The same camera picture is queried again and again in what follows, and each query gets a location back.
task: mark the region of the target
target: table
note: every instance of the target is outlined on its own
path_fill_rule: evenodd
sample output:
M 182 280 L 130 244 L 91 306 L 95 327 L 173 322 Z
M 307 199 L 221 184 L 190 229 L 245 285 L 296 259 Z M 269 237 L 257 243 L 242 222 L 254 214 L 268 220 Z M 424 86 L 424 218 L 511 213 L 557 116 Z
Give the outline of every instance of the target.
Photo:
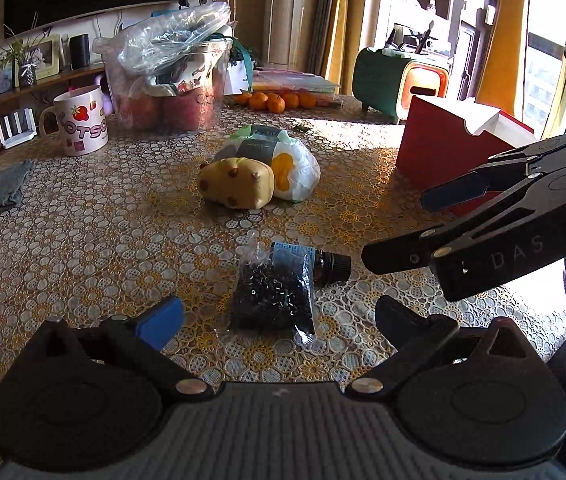
M 310 128 L 293 132 L 322 169 L 310 200 L 274 200 L 248 212 L 202 202 L 200 163 L 249 123 Z M 450 219 L 423 211 L 418 192 L 394 171 L 401 134 L 402 127 L 363 114 L 358 101 L 345 98 L 341 110 L 282 115 L 226 107 L 212 131 L 160 142 L 120 136 L 111 122 L 109 144 L 77 158 L 41 139 L 9 150 L 0 168 L 38 162 L 21 208 L 0 216 L 0 378 L 50 314 L 89 326 L 114 313 L 136 316 L 169 293 L 183 299 L 186 314 L 164 353 L 214 385 L 349 383 L 393 351 L 374 326 L 381 294 L 461 324 L 512 317 L 548 359 L 566 338 L 563 304 L 530 308 L 507 287 L 448 303 L 429 269 L 374 276 L 362 266 L 365 243 Z M 287 338 L 217 337 L 214 324 L 227 310 L 236 261 L 252 236 L 354 258 L 348 283 L 317 293 L 319 338 L 311 349 Z

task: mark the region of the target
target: pile of oranges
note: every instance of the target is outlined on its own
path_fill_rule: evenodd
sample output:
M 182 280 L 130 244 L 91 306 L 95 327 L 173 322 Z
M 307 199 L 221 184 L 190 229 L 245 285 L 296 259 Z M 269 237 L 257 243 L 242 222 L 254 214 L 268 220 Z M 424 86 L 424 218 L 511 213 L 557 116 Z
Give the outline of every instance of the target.
M 314 108 L 316 106 L 316 97 L 309 92 L 300 92 L 298 94 L 274 93 L 263 94 L 263 92 L 243 92 L 234 98 L 236 104 L 249 106 L 252 110 L 265 111 L 269 110 L 274 114 L 281 114 L 286 108 Z

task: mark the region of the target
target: plastic bag of black screws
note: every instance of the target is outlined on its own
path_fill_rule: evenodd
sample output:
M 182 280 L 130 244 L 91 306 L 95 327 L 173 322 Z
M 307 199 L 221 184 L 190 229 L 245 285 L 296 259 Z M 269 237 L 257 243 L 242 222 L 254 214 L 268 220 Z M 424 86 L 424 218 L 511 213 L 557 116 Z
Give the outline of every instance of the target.
M 230 302 L 231 332 L 293 330 L 302 345 L 316 338 L 313 259 L 299 250 L 284 260 L 272 260 L 270 248 L 250 240 L 239 264 L 236 290 Z

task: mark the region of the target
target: strawberry print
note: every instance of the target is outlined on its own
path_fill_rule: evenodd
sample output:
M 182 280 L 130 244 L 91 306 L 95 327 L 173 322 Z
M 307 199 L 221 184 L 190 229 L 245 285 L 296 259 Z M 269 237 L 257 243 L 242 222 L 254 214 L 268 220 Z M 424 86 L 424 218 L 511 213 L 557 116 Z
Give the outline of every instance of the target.
M 90 116 L 87 114 L 87 108 L 85 106 L 75 106 L 72 107 L 72 117 L 75 121 L 89 121 Z

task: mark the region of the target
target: yellow plush toy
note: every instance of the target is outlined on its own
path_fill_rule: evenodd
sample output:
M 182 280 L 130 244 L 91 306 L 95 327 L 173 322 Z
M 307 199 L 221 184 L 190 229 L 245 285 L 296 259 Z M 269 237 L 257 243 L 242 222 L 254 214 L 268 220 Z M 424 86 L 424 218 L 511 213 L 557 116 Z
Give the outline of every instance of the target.
M 224 158 L 201 165 L 198 189 L 206 200 L 232 209 L 261 209 L 274 195 L 274 173 L 252 158 Z

